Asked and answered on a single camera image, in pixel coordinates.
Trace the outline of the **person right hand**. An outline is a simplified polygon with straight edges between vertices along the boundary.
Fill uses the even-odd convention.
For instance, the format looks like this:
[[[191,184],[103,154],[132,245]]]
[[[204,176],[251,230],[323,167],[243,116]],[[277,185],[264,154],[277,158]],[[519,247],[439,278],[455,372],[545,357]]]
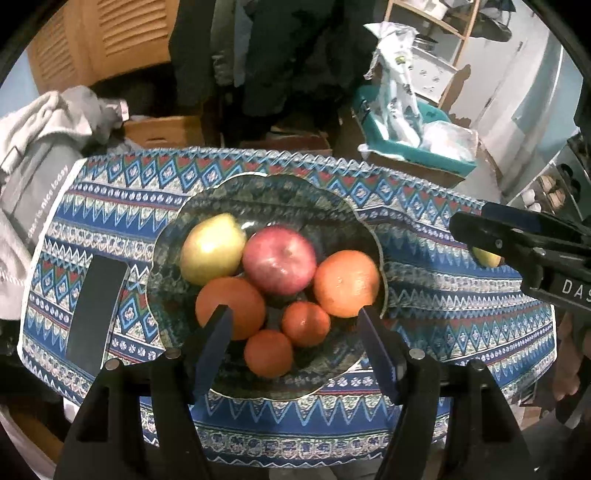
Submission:
[[[555,362],[556,370],[552,384],[553,395],[557,401],[577,393],[580,387],[578,371],[583,357],[590,357],[590,331],[586,331],[582,344],[577,346],[572,330],[573,315],[567,312],[557,330],[560,346]]]

